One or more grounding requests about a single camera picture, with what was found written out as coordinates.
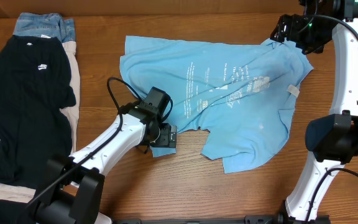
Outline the beige garment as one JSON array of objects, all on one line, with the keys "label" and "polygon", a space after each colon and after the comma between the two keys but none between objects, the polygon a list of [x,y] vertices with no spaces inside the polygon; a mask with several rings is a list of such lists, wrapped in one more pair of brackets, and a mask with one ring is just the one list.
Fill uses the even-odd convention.
[{"label": "beige garment", "polygon": [[[80,73],[78,62],[76,61],[76,42],[68,41],[62,44],[68,56],[71,67],[70,86],[73,89],[76,105],[66,107],[60,111],[68,118],[71,126],[71,136],[73,141],[72,152],[76,151],[77,127],[80,117]],[[20,186],[11,186],[0,183],[0,200],[27,203],[35,194],[34,189]]]}]

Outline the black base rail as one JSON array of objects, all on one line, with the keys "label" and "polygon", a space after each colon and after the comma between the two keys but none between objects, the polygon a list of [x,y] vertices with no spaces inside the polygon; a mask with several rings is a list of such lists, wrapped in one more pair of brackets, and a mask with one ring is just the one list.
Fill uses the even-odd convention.
[{"label": "black base rail", "polygon": [[170,220],[141,220],[115,219],[113,224],[302,224],[279,213],[278,215],[246,215],[244,218],[207,218],[207,219],[170,219]]}]

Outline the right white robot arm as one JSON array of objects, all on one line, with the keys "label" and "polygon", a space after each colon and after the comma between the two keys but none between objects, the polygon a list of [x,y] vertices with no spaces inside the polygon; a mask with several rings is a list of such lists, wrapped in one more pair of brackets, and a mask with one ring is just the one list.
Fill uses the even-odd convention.
[{"label": "right white robot arm", "polygon": [[293,41],[304,54],[335,49],[334,96],[329,114],[306,129],[308,156],[292,193],[267,223],[329,223],[318,208],[329,186],[358,156],[358,0],[301,0],[301,15],[282,15],[270,38]]}]

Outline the black t-shirt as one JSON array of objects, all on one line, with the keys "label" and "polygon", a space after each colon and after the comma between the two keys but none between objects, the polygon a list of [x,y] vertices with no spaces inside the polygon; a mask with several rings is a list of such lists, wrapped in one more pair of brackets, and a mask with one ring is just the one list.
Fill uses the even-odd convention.
[{"label": "black t-shirt", "polygon": [[68,156],[76,104],[71,69],[56,38],[13,35],[0,52],[0,183],[36,188],[47,161]]}]

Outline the blue denim jeans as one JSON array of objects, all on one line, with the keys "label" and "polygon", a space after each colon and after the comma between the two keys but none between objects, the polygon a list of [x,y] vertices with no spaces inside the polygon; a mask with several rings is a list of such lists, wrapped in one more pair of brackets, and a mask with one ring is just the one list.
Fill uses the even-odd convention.
[{"label": "blue denim jeans", "polygon": [[16,20],[14,35],[56,37],[60,42],[76,42],[74,19],[64,19],[58,13],[33,14],[23,12]]}]

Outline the light blue printed t-shirt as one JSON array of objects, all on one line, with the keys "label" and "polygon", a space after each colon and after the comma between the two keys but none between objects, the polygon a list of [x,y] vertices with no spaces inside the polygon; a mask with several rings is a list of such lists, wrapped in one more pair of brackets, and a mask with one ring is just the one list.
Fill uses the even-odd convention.
[{"label": "light blue printed t-shirt", "polygon": [[207,130],[202,155],[224,172],[264,165],[287,143],[299,87],[313,67],[291,41],[259,45],[128,36],[119,69],[140,95],[170,100],[164,114],[179,133]]}]

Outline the dark garment with blue trim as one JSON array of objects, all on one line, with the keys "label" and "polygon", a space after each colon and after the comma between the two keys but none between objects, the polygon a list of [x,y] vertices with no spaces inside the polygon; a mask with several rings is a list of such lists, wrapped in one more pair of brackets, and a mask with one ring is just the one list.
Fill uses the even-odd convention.
[{"label": "dark garment with blue trim", "polygon": [[0,200],[0,224],[13,224],[18,215],[25,209],[26,204]]}]

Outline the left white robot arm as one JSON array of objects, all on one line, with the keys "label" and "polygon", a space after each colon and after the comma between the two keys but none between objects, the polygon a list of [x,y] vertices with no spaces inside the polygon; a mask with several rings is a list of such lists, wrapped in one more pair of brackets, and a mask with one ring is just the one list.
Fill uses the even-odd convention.
[{"label": "left white robot arm", "polygon": [[167,93],[153,87],[145,99],[122,106],[113,124],[92,143],[68,157],[49,159],[28,204],[29,217],[36,223],[112,223],[99,211],[105,177],[133,147],[176,147],[177,128],[163,117],[171,102]]}]

